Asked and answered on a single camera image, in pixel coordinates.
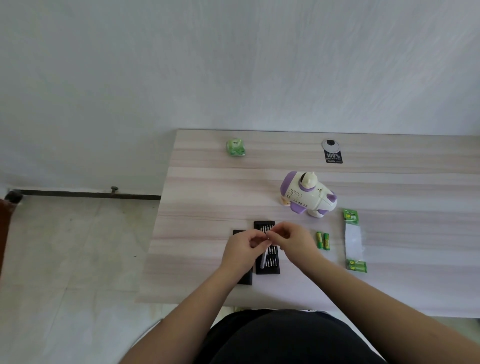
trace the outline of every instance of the black shirt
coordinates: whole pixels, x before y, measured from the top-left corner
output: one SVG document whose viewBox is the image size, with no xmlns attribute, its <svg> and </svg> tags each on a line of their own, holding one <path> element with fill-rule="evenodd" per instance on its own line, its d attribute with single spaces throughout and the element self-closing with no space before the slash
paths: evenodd
<svg viewBox="0 0 480 364">
<path fill-rule="evenodd" d="M 210 329 L 195 363 L 385 363 L 323 312 L 246 310 Z"/>
</svg>

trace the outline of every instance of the right hand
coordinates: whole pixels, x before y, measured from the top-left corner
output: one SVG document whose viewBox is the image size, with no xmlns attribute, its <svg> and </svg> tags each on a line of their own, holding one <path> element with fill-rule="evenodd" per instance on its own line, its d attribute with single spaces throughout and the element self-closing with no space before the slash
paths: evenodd
<svg viewBox="0 0 480 364">
<path fill-rule="evenodd" d="M 282 221 L 266 234 L 272 241 L 272 245 L 278 245 L 290 262 L 296 266 L 301 265 L 312 254 L 319 254 L 310 232 L 301 225 Z"/>
</svg>

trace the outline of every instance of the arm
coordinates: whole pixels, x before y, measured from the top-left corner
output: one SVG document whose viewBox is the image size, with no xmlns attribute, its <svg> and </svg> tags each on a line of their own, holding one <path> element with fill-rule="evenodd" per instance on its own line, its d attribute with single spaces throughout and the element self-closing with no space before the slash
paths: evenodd
<svg viewBox="0 0 480 364">
<path fill-rule="evenodd" d="M 337 305 L 388 362 L 480 362 L 480 347 L 476 343 L 325 259 L 305 228 L 282 222 L 267 236 Z"/>
<path fill-rule="evenodd" d="M 258 230 L 231 236 L 220 267 L 133 346 L 120 364 L 191 363 L 228 294 L 269 245 Z"/>
</svg>

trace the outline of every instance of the black label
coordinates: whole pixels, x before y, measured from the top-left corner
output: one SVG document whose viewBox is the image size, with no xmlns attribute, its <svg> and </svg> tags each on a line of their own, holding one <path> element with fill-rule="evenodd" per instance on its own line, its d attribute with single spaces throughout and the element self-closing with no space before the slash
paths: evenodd
<svg viewBox="0 0 480 364">
<path fill-rule="evenodd" d="M 337 153 L 328 153 L 326 150 L 325 152 L 325 161 L 327 163 L 343 163 L 342 160 L 342 153 L 338 151 Z"/>
</svg>

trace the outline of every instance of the wall baseboard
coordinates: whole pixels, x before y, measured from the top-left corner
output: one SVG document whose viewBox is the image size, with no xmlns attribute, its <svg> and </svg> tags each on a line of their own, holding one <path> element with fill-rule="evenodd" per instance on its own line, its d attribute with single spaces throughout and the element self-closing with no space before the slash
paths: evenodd
<svg viewBox="0 0 480 364">
<path fill-rule="evenodd" d="M 158 194 L 112 194 L 107 192 L 71 192 L 71 191 L 42 191 L 42 190 L 17 190 L 28 196 L 56 196 L 56 197 L 93 197 L 93 198 L 119 198 L 129 200 L 155 200 L 160 201 Z"/>
</svg>

